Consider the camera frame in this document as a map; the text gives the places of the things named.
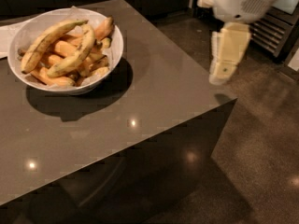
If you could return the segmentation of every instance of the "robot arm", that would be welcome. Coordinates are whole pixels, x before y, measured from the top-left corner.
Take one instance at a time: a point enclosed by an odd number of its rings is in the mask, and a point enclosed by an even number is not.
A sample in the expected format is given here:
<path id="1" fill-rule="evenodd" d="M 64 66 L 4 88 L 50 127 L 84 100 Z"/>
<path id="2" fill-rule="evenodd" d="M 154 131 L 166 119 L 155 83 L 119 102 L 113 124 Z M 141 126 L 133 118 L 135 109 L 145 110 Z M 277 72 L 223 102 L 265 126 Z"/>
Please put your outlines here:
<path id="1" fill-rule="evenodd" d="M 213 7 L 215 18 L 224 21 L 212 35 L 213 61 L 209 81 L 226 83 L 234 74 L 250 42 L 249 23 L 262 18 L 277 0 L 198 0 L 199 7 Z"/>

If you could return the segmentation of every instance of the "table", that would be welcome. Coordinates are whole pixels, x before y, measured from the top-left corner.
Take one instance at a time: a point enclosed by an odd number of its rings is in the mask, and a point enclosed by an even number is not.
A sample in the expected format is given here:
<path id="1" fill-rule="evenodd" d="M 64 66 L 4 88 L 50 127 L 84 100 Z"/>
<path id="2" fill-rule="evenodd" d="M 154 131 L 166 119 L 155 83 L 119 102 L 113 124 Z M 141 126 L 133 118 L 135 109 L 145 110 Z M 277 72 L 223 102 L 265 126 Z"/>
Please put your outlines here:
<path id="1" fill-rule="evenodd" d="M 232 111 L 235 95 L 210 85 L 200 64 L 124 0 L 83 7 L 113 16 L 123 57 L 107 81 L 78 97 L 26 87 L 0 61 L 0 204 L 190 120 L 214 120 L 217 142 Z"/>

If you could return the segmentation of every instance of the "yellow banana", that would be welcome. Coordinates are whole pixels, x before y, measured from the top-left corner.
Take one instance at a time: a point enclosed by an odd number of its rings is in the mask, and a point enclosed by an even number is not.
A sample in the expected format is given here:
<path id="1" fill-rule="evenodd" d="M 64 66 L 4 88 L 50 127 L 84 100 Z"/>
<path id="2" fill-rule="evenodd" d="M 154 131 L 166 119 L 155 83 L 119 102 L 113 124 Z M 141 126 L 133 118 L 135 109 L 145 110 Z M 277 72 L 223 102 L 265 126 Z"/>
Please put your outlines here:
<path id="1" fill-rule="evenodd" d="M 73 30 L 77 25 L 86 24 L 87 20 L 65 20 L 46 29 L 26 51 L 21 60 L 21 71 L 27 74 L 34 70 L 51 43 Z"/>
<path id="2" fill-rule="evenodd" d="M 77 69 L 90 54 L 95 42 L 94 30 L 90 24 L 83 24 L 81 28 L 83 37 L 80 45 L 73 54 L 65 57 L 60 63 L 56 63 L 49 69 L 47 72 L 49 77 L 60 77 Z"/>

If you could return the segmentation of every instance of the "bowl of bananas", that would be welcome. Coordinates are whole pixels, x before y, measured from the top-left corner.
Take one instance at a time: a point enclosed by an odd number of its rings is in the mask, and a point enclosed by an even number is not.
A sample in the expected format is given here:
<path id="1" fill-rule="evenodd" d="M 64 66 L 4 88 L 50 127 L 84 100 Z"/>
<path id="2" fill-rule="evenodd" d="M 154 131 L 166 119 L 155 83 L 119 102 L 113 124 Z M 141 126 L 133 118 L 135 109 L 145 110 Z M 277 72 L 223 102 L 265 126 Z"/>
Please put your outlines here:
<path id="1" fill-rule="evenodd" d="M 65 95 L 93 90 L 117 66 L 123 37 L 112 17 L 77 7 L 23 25 L 8 50 L 14 75 L 30 87 Z"/>

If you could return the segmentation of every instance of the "bowl rim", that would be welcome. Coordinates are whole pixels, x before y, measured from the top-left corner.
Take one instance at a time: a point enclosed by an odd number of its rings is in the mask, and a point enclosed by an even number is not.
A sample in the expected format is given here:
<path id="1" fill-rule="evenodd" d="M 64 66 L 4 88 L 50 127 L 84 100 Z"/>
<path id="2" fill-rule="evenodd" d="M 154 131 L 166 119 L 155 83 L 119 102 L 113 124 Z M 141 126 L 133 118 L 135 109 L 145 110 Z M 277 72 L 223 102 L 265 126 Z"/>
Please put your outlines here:
<path id="1" fill-rule="evenodd" d="M 45 12 L 45 13 L 42 13 L 42 14 L 39 14 L 37 16 L 35 16 L 34 18 L 32 18 L 31 20 L 29 20 L 28 22 L 26 22 L 17 32 L 16 34 L 13 36 L 13 38 L 11 39 L 11 42 L 9 44 L 9 49 L 8 49 L 8 54 L 7 54 L 7 61 L 8 61 L 8 66 L 10 68 L 10 70 L 13 72 L 13 74 L 20 80 L 22 81 L 24 84 L 26 84 L 27 86 L 30 86 L 30 87 L 33 87 L 35 89 L 38 89 L 38 90 L 41 90 L 41 91 L 47 91 L 47 92 L 54 92 L 54 93 L 60 93 L 60 94 L 73 94 L 73 93 L 81 93 L 83 91 L 91 91 L 93 90 L 96 86 L 98 86 L 101 81 L 103 81 L 104 79 L 106 79 L 110 73 L 116 68 L 116 66 L 118 65 L 118 63 L 120 62 L 121 60 L 121 57 L 122 57 L 122 54 L 123 54 L 123 49 L 124 49 L 124 44 L 123 44 L 123 35 L 121 33 L 121 30 L 120 28 L 114 24 L 114 32 L 117 31 L 117 33 L 119 33 L 120 37 L 120 44 L 119 44 L 119 53 L 120 53 L 120 56 L 115 60 L 115 66 L 113 67 L 113 69 L 109 69 L 109 71 L 104 74 L 102 77 L 99 77 L 98 79 L 96 79 L 95 81 L 91 82 L 91 83 L 88 83 L 88 84 L 85 84 L 83 86 L 79 86 L 79 87 L 66 87 L 65 89 L 63 87 L 61 87 L 60 89 L 57 89 L 57 90 L 52 90 L 49 86 L 45 85 L 45 87 L 39 87 L 39 86 L 36 86 L 35 83 L 31 82 L 31 81 L 26 81 L 24 80 L 24 76 L 22 76 L 21 74 L 19 74 L 18 72 L 15 71 L 15 68 L 14 66 L 12 65 L 12 57 L 11 57 L 11 47 L 13 46 L 13 44 L 15 44 L 15 40 L 18 36 L 18 34 L 20 32 L 23 31 L 23 29 L 26 29 L 26 27 L 30 26 L 30 24 L 32 22 L 35 22 L 35 20 L 37 18 L 40 18 L 40 17 L 43 17 L 43 16 L 50 16 L 50 15 L 53 15 L 53 13 L 55 12 L 66 12 L 66 11 L 70 11 L 72 8 L 75 8 L 75 9 L 78 9 L 79 11 L 85 11 L 85 12 L 88 12 L 89 14 L 93 14 L 93 15 L 100 15 L 100 16 L 103 16 L 104 18 L 107 18 L 107 16 L 103 15 L 102 13 L 99 13 L 99 12 L 96 12 L 96 11 L 93 11 L 93 10 L 89 10 L 89 9 L 86 9 L 86 8 L 80 8 L 80 7 L 69 7 L 69 8 L 59 8 L 59 9 L 54 9 L 52 11 L 48 11 L 48 12 Z"/>

